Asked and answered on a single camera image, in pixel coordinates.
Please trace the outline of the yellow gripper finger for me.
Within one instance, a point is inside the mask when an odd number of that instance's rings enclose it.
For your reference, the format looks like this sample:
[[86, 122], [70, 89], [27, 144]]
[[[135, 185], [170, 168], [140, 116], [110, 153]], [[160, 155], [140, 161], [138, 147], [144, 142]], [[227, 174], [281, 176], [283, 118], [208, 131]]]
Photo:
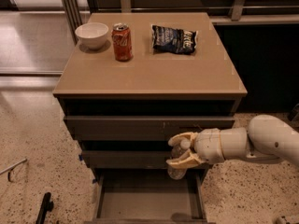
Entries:
[[168, 141], [170, 147], [180, 145], [181, 147], [193, 147], [198, 133], [179, 133], [171, 137]]
[[174, 169], [189, 169], [197, 167], [204, 161], [192, 150], [186, 150], [180, 157], [169, 159], [166, 163]]

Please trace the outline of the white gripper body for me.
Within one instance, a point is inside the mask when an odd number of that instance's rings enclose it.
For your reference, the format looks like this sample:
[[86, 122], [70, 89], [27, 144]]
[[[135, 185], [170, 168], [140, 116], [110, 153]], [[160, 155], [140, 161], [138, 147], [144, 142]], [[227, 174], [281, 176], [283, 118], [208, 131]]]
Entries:
[[205, 129], [195, 138], [194, 149], [198, 157], [208, 163], [224, 162], [221, 151], [221, 131], [219, 129]]

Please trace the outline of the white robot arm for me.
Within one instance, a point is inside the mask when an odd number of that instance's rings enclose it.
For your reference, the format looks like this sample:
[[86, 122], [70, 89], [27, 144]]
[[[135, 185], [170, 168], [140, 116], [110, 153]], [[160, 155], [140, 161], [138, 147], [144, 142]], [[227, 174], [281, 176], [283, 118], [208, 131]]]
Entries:
[[180, 157], [166, 161], [174, 169], [227, 160], [265, 164], [288, 161], [299, 165], [299, 132], [270, 115], [254, 117], [248, 128], [180, 133], [171, 137], [168, 145], [184, 150]]

